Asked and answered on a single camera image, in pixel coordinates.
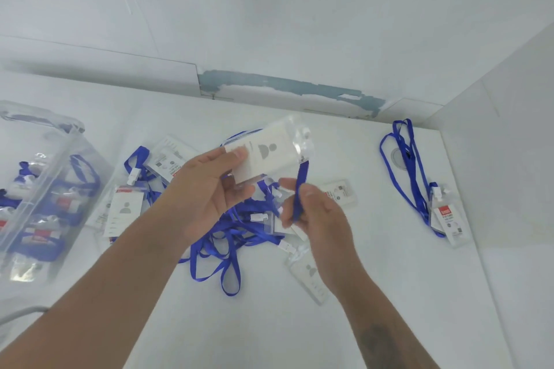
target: person icon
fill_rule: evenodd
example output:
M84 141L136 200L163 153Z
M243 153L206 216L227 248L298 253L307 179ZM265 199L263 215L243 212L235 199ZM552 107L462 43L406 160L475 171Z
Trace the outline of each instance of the person icon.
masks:
M313 277L317 273L317 269L309 264L306 266L306 270L310 271L310 277Z
M269 147L266 145L258 145L258 149L260 150L260 155L262 159L265 159L269 156L269 152L274 152L277 150L277 145L275 143L271 143Z
M124 207L119 211L120 213L131 213L131 209L129 209L129 203L125 203L123 206Z

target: white tabletop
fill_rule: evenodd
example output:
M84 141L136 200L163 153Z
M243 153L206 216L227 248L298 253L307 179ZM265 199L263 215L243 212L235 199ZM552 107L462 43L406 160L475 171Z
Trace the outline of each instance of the white tabletop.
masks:
M78 118L87 139L117 166L139 145L154 147L168 133L205 151L234 133L288 114L17 74L0 74L0 98ZM453 249L433 235L392 186L378 150L390 125L302 117L316 147L308 180L350 180L358 205L346 214L364 266L437 364L512 367L475 245ZM415 138L429 179L457 192L440 133L416 129ZM44 292L43 304L63 294L97 257L92 235L84 231L52 290ZM188 264L180 264L127 367L365 368L337 300L316 305L284 266L283 251L262 244L241 248L238 258L242 288L234 298L223 294L218 276L197 283Z

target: forearm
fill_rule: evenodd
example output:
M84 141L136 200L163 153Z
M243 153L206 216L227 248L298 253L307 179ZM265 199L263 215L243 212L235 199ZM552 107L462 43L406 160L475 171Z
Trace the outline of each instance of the forearm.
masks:
M361 264L337 297L369 369L438 369Z
M6 348L0 367L122 367L187 247L182 233L150 209Z

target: dark tattoo on forearm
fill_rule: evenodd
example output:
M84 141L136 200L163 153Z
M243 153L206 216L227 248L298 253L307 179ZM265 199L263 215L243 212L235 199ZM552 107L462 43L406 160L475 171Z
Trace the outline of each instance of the dark tattoo on forearm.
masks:
M384 325L373 324L358 339L368 369L405 369L392 335Z

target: person's left arm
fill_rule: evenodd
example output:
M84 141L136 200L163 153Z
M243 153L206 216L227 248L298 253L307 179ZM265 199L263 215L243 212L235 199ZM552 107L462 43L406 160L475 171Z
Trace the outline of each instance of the person's left arm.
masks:
M52 308L0 353L6 368L121 368L184 251L249 198L232 177L245 149L197 156Z

